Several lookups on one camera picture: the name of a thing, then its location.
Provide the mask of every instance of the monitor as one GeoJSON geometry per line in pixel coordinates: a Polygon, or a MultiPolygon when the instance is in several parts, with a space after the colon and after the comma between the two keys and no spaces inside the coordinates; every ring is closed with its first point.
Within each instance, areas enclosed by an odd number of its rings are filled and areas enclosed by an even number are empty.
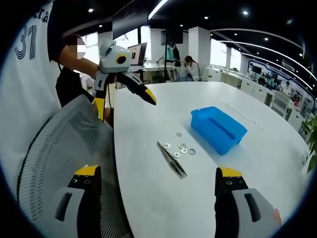
{"type": "Polygon", "coordinates": [[[165,36],[167,37],[167,44],[182,44],[183,30],[182,29],[168,29],[161,31],[160,45],[165,45],[165,36]]]}
{"type": "Polygon", "coordinates": [[[260,73],[260,74],[261,74],[262,69],[261,69],[260,67],[253,66],[253,67],[252,67],[252,71],[253,71],[254,73],[260,73]]]}
{"type": "Polygon", "coordinates": [[[131,51],[132,53],[131,65],[143,66],[147,44],[148,43],[142,43],[142,44],[128,47],[128,50],[131,51]]]}

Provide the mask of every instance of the white robotic arm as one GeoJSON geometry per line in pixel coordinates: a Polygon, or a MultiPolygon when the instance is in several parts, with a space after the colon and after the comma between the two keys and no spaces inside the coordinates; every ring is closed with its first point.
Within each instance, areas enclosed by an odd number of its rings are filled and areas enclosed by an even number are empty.
{"type": "Polygon", "coordinates": [[[131,65],[132,54],[129,50],[116,45],[116,41],[105,42],[100,47],[100,71],[96,74],[95,91],[96,104],[100,119],[104,119],[106,86],[116,80],[143,100],[156,105],[157,101],[150,89],[132,72],[128,72],[131,65]]]}

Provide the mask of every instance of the number 31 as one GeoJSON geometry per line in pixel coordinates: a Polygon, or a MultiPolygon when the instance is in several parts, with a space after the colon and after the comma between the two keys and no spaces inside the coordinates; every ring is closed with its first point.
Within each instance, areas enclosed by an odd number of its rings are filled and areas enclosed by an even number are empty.
{"type": "Polygon", "coordinates": [[[26,26],[24,26],[23,34],[21,36],[22,50],[19,50],[18,47],[14,48],[16,56],[18,57],[19,60],[25,57],[25,54],[26,54],[26,39],[25,38],[29,35],[31,35],[30,60],[35,58],[36,33],[37,33],[37,25],[32,25],[29,27],[29,29],[26,26]]]}

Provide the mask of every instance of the window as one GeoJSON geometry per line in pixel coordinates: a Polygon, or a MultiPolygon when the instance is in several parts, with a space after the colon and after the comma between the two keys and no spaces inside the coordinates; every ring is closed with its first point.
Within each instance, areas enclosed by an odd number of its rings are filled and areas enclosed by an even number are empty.
{"type": "Polygon", "coordinates": [[[240,67],[241,67],[241,53],[238,50],[231,48],[230,68],[236,68],[237,70],[240,71],[240,67]]]}
{"type": "Polygon", "coordinates": [[[138,44],[138,29],[134,29],[122,36],[119,36],[117,39],[117,46],[123,48],[128,48],[129,46],[134,46],[138,44]]]}
{"type": "Polygon", "coordinates": [[[99,64],[98,32],[83,36],[82,38],[86,44],[84,58],[99,64]]]}
{"type": "Polygon", "coordinates": [[[226,44],[211,39],[210,64],[218,66],[226,66],[227,46],[226,44]]]}
{"type": "Polygon", "coordinates": [[[147,42],[147,50],[145,51],[145,58],[150,61],[152,59],[151,54],[151,32],[149,26],[141,27],[141,43],[147,42]]]}

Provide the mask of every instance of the woman sitting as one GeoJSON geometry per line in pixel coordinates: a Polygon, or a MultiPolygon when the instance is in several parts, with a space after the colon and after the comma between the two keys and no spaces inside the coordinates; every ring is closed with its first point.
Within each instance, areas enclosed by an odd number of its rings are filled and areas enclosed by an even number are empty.
{"type": "Polygon", "coordinates": [[[178,81],[179,82],[198,81],[198,78],[199,78],[198,64],[193,60],[191,56],[186,56],[185,62],[180,68],[178,81]]]}

